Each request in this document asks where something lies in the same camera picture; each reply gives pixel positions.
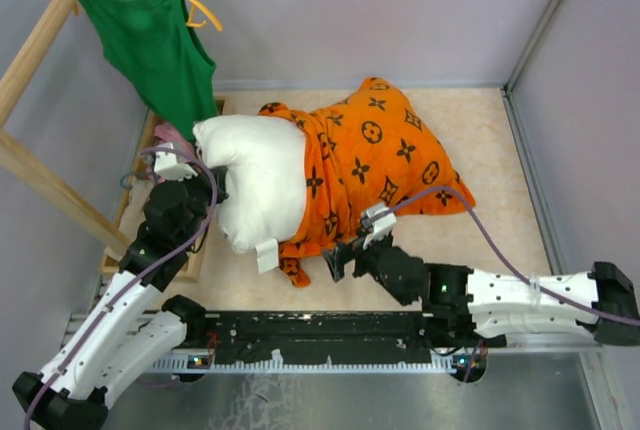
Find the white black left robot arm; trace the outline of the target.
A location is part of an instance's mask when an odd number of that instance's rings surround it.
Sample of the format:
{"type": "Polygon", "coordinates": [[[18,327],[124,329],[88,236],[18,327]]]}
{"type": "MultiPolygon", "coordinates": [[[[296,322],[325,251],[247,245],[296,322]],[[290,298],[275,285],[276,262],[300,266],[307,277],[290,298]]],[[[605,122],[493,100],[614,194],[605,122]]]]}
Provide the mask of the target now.
{"type": "Polygon", "coordinates": [[[165,353],[201,344],[206,310],[169,298],[135,336],[133,325],[188,262],[227,199],[225,168],[189,179],[165,180],[150,192],[144,219],[104,295],[61,350],[37,372],[23,372],[12,391],[25,412],[23,426],[99,429],[119,396],[165,353]]]}

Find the white pillow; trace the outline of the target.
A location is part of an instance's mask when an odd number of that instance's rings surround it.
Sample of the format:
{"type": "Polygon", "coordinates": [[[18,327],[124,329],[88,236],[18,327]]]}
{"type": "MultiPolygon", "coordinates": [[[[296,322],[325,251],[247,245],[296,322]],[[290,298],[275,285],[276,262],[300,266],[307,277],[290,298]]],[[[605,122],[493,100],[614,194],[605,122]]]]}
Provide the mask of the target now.
{"type": "Polygon", "coordinates": [[[236,253],[255,254],[259,273],[276,269],[278,244],[306,209],[305,134],[281,118],[227,115],[195,124],[193,135],[205,165],[226,169],[221,232],[236,253]]]}

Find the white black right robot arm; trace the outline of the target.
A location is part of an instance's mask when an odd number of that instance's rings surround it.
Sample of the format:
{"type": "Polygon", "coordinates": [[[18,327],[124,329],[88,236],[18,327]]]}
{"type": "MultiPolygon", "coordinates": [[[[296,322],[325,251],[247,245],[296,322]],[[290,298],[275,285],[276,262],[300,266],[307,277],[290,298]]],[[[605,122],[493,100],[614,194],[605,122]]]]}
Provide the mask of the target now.
{"type": "Polygon", "coordinates": [[[339,243],[322,256],[334,281],[355,264],[355,277],[370,276],[402,306],[446,322],[461,346],[511,334],[574,334],[601,345],[636,347],[639,311],[631,280],[614,264],[588,272],[525,277],[464,265],[427,263],[394,245],[393,238],[339,243]]]}

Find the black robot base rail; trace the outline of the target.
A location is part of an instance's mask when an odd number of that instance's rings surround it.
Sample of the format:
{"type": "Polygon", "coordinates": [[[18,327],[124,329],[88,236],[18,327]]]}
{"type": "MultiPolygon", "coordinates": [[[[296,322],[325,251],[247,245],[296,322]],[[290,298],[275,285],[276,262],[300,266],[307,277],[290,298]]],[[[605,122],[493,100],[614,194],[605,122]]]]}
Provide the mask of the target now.
{"type": "Polygon", "coordinates": [[[407,312],[209,312],[179,350],[202,350],[217,364],[258,363],[279,351],[286,364],[429,363],[431,352],[472,348],[481,337],[460,321],[407,312]]]}

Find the orange patterned pillowcase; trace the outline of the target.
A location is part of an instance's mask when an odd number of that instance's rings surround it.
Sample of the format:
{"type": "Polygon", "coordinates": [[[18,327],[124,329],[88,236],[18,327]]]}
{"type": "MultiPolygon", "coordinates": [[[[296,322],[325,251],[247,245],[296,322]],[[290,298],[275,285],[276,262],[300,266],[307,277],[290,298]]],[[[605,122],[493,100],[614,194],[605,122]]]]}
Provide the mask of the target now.
{"type": "Polygon", "coordinates": [[[280,268],[293,286],[301,267],[355,237],[361,213],[383,203],[397,215],[452,215],[476,204],[444,147],[405,94],[381,77],[311,112],[267,103],[260,115],[293,123],[306,138],[306,208],[297,233],[280,243],[280,268]]]}

